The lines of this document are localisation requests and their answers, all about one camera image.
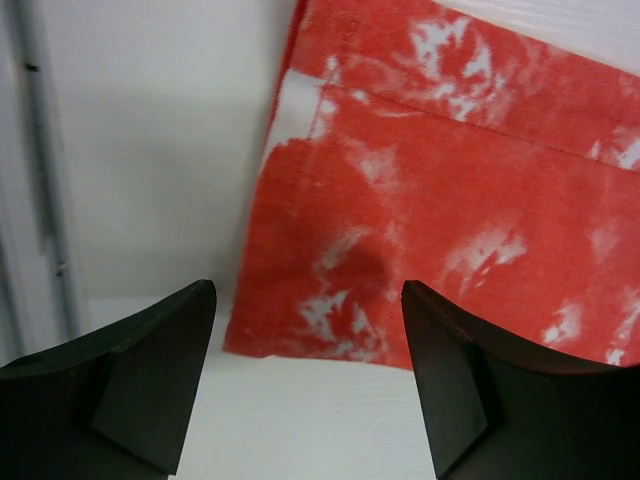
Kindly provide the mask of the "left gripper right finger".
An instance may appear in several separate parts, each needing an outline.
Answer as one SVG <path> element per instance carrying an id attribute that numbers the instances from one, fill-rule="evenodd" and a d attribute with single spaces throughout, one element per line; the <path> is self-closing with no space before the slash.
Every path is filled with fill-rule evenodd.
<path id="1" fill-rule="evenodd" d="M 439 479 L 635 479 L 639 369 L 526 340 L 421 282 L 402 313 Z"/>

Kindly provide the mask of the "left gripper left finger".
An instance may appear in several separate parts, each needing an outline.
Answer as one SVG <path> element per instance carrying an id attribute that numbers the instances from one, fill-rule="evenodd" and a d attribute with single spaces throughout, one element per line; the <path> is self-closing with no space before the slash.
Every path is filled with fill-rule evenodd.
<path id="1" fill-rule="evenodd" d="M 215 311 L 214 283 L 199 280 L 3 366 L 2 478 L 174 476 Z"/>

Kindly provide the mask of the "red white patterned trousers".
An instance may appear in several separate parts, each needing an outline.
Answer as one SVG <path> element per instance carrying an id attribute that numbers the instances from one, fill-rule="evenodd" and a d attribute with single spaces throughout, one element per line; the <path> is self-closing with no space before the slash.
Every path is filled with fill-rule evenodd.
<path id="1" fill-rule="evenodd" d="M 223 347 L 407 368 L 418 280 L 639 360 L 639 79 L 432 1 L 301 1 Z"/>

